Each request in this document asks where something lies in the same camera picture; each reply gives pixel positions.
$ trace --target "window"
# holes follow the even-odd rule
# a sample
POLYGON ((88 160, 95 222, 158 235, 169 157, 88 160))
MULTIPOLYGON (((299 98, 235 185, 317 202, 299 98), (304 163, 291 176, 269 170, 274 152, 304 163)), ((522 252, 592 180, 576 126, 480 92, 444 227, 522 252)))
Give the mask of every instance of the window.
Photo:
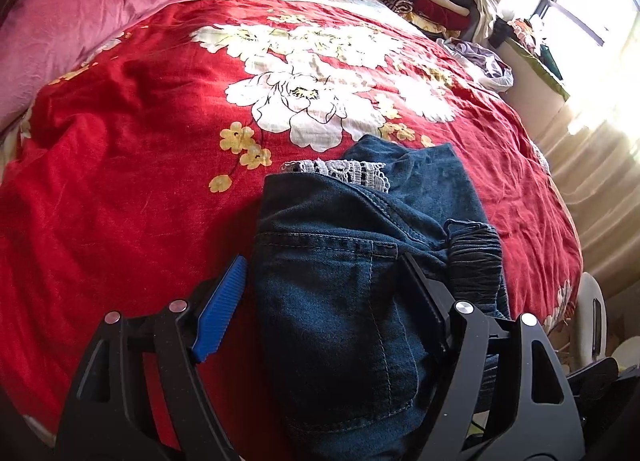
POLYGON ((572 91, 620 52, 639 4, 640 0, 502 0, 500 7, 507 18, 542 19, 542 36, 565 87, 572 91))

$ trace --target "purple cloth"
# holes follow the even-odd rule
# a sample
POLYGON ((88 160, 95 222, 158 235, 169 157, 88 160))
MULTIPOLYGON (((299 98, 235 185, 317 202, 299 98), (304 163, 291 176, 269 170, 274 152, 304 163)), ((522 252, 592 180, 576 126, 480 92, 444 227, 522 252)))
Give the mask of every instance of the purple cloth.
POLYGON ((180 0, 15 0, 0 26, 0 131, 40 88, 105 41, 180 0))
POLYGON ((500 63, 502 61, 500 57, 488 48, 474 42, 465 42, 464 40, 458 40, 456 38, 452 38, 444 44, 482 69, 487 77, 500 78, 504 75, 504 70, 507 66, 501 66, 500 63))

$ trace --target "red bedspread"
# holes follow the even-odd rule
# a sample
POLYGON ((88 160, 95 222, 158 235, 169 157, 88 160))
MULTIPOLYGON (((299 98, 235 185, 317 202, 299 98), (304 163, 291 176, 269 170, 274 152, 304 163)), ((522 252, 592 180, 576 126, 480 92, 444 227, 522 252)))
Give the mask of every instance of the red bedspread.
MULTIPOLYGON (((582 265, 549 178, 518 115, 436 44, 316 3, 201 0, 110 46, 41 91, 0 186, 0 381, 21 412, 54 430, 105 313, 159 311, 250 255, 265 175, 366 133, 451 142, 512 314, 564 311, 582 265)), ((201 373, 239 453, 283 461, 257 340, 249 288, 201 373)))

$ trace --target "jeans back pocket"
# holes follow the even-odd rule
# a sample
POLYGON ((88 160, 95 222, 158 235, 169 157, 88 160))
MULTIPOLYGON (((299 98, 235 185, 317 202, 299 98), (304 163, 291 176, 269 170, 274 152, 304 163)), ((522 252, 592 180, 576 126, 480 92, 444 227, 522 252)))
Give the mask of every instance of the jeans back pocket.
POLYGON ((398 247, 262 232, 252 276, 271 381, 291 427, 332 432, 403 411, 418 373, 394 301, 398 247))

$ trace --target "metal screw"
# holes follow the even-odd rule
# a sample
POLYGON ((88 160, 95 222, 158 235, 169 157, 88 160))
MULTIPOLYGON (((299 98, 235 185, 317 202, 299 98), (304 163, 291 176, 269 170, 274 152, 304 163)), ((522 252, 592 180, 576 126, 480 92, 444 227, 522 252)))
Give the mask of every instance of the metal screw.
POLYGON ((169 311, 171 311, 171 313, 182 313, 185 309, 187 309, 187 302, 181 298, 169 304, 169 311))
POLYGON ((474 307, 468 302, 461 300, 460 302, 456 303, 456 311, 458 311, 458 313, 464 313, 465 315, 468 315, 469 313, 473 313, 474 307))
POLYGON ((107 324, 115 324, 118 320, 120 320, 120 313, 117 311, 110 311, 104 316, 104 321, 107 324))
POLYGON ((530 313, 523 313, 520 318, 522 319, 522 323, 524 325, 533 327, 538 323, 538 319, 536 318, 535 315, 532 315, 530 313))

